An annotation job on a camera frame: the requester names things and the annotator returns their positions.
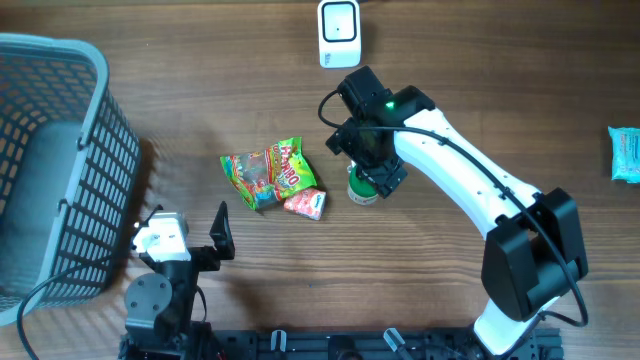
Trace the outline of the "green lid jar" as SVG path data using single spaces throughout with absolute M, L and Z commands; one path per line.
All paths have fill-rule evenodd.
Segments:
M 356 204 L 368 206 L 376 202 L 379 195 L 374 187 L 364 178 L 360 178 L 357 173 L 358 167 L 352 163 L 348 167 L 348 187 L 347 194 Z

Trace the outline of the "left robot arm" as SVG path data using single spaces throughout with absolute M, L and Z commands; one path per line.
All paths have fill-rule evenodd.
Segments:
M 210 245 L 189 247 L 189 229 L 179 212 L 158 205 L 135 226 L 132 249 L 151 271 L 127 288 L 126 334 L 119 359 L 224 359 L 226 353 L 205 319 L 192 318 L 202 272 L 218 271 L 235 257 L 228 208 L 222 202 L 209 231 Z

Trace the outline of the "Haribo gummy candy bag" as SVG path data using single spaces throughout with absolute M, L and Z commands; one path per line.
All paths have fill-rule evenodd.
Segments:
M 302 153 L 301 137 L 280 140 L 260 151 L 222 156 L 220 163 L 229 182 L 254 211 L 317 185 Z

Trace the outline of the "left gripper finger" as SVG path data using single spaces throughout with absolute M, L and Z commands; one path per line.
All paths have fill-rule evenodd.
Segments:
M 220 260 L 233 260 L 235 258 L 235 244 L 230 230 L 228 207 L 225 201 L 222 201 L 219 206 L 210 228 L 209 236 L 214 243 Z
M 151 213 L 143 220 L 140 222 L 140 225 L 148 225 L 149 221 L 152 219 L 152 217 L 159 211 L 163 210 L 163 206 L 158 204 L 156 205 L 153 210 L 151 211 Z

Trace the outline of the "red orange snack pack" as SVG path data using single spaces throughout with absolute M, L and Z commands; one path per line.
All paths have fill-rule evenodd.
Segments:
M 319 220 L 325 204 L 326 193 L 324 191 L 307 188 L 287 198 L 284 202 L 284 209 L 312 220 Z

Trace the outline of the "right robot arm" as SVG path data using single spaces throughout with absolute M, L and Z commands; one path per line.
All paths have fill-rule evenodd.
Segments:
M 414 86 L 392 92 L 367 66 L 331 93 L 350 116 L 326 145 L 351 161 L 353 201 L 388 197 L 411 165 L 449 196 L 485 242 L 481 281 L 489 301 L 454 356 L 508 359 L 533 343 L 544 320 L 588 324 L 578 287 L 588 273 L 586 248 L 576 202 L 566 191 L 542 193 L 512 176 L 461 136 L 425 93 Z

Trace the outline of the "teal wet wipes pack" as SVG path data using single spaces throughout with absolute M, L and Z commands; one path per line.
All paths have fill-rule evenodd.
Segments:
M 638 184 L 639 129 L 630 127 L 608 128 L 612 141 L 612 180 Z

